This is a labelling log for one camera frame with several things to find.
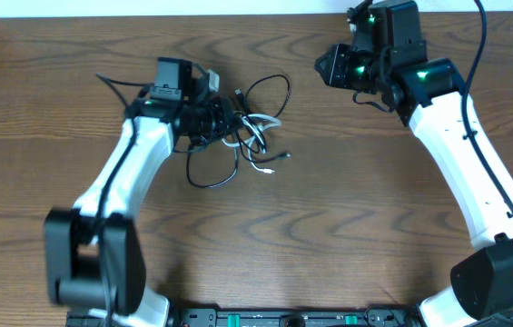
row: wood grain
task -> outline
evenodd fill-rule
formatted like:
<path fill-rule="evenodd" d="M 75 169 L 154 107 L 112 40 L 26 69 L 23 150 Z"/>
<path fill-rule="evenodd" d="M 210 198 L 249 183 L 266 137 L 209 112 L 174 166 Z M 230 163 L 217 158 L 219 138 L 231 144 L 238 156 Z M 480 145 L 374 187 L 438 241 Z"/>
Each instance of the wood grain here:
<path fill-rule="evenodd" d="M 472 94 L 513 175 L 513 14 L 488 19 Z M 478 17 L 426 14 L 422 24 L 430 57 L 465 74 Z M 159 55 L 214 69 L 227 94 L 287 74 L 292 98 L 271 139 L 293 157 L 272 176 L 243 164 L 207 191 L 187 184 L 173 155 L 138 222 L 152 287 L 235 308 L 412 304 L 445 287 L 472 250 L 437 166 L 393 115 L 353 105 L 312 70 L 349 40 L 343 15 L 0 19 L 0 325 L 64 324 L 46 297 L 42 223 L 90 185 L 120 132 L 120 106 L 94 73 L 152 81 Z M 275 83 L 254 90 L 263 112 L 282 100 Z M 192 164 L 207 183 L 232 154 L 215 145 Z"/>

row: brown tabletop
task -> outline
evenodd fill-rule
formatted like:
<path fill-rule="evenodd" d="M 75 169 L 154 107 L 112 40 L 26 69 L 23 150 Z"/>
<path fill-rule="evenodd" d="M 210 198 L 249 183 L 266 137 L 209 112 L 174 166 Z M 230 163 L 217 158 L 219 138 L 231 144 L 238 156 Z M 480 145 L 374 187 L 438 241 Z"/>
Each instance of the brown tabletop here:
<path fill-rule="evenodd" d="M 344 15 L 0 19 L 0 325 L 60 326 L 46 296 L 42 225 L 93 182 L 121 131 L 122 109 L 94 73 L 152 81 L 157 56 L 221 75 L 232 94 L 284 73 L 292 98 L 271 133 L 290 160 L 264 175 L 242 162 L 214 190 L 192 188 L 182 155 L 161 167 L 137 228 L 147 282 L 179 301 L 221 307 L 346 308 L 413 304 L 449 284 L 473 253 L 456 201 L 424 146 L 394 114 L 326 87 L 314 60 L 348 43 Z M 480 121 L 513 175 L 513 14 L 488 15 L 472 88 Z M 463 75 L 477 14 L 425 14 L 429 56 Z M 134 96 L 134 90 L 125 90 Z M 272 113 L 282 81 L 251 99 Z M 214 145 L 193 176 L 217 180 L 232 153 Z"/>

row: table surface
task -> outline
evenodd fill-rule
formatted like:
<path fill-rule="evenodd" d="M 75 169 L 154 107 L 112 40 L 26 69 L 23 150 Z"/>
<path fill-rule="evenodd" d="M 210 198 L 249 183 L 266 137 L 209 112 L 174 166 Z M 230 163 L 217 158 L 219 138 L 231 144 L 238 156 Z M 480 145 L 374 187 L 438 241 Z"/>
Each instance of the table surface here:
<path fill-rule="evenodd" d="M 351 102 L 312 66 L 350 41 L 344 15 L 0 19 L 0 325 L 60 326 L 44 275 L 43 221 L 99 174 L 122 109 L 94 74 L 152 81 L 157 56 L 218 72 L 222 91 L 283 73 L 292 97 L 272 151 L 292 158 L 263 175 L 247 163 L 213 190 L 192 188 L 184 156 L 155 177 L 137 223 L 147 282 L 177 302 L 221 307 L 343 308 L 413 304 L 449 284 L 473 253 L 438 167 L 394 114 Z M 488 14 L 472 95 L 513 175 L 513 14 Z M 466 74 L 476 14 L 425 14 L 429 56 Z M 125 90 L 134 96 L 134 90 Z M 259 86 L 274 112 L 282 81 Z M 193 176 L 215 181 L 232 154 L 212 146 Z"/>

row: white background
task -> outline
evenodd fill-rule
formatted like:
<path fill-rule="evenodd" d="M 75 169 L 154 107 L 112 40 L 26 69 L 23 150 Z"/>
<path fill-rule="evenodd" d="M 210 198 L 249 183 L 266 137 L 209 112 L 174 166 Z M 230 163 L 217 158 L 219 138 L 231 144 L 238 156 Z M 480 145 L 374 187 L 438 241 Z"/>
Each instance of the white background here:
<path fill-rule="evenodd" d="M 476 11 L 473 0 L 416 0 L 422 12 Z M 0 17 L 345 13 L 360 0 L 0 0 Z M 513 11 L 513 0 L 483 0 Z"/>

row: wooden table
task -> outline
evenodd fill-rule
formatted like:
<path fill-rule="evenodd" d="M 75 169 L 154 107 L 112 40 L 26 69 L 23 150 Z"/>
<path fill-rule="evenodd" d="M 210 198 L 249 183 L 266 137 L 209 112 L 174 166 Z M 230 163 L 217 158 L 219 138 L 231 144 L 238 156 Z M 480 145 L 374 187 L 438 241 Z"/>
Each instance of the wooden table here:
<path fill-rule="evenodd" d="M 221 307 L 355 307 L 404 303 L 449 284 L 473 253 L 456 201 L 429 153 L 397 117 L 326 87 L 314 59 L 349 42 L 344 15 L 0 19 L 0 325 L 60 326 L 47 300 L 43 220 L 99 174 L 122 109 L 94 73 L 152 81 L 157 56 L 220 73 L 222 91 L 285 73 L 292 98 L 272 151 L 275 175 L 242 163 L 214 190 L 192 188 L 174 154 L 137 224 L 147 282 L 181 302 Z M 513 14 L 489 14 L 488 47 L 472 94 L 513 175 Z M 466 74 L 476 14 L 426 14 L 431 58 Z M 134 90 L 126 90 L 133 96 Z M 274 112 L 282 81 L 254 91 Z M 198 155 L 193 175 L 223 177 L 232 153 Z"/>

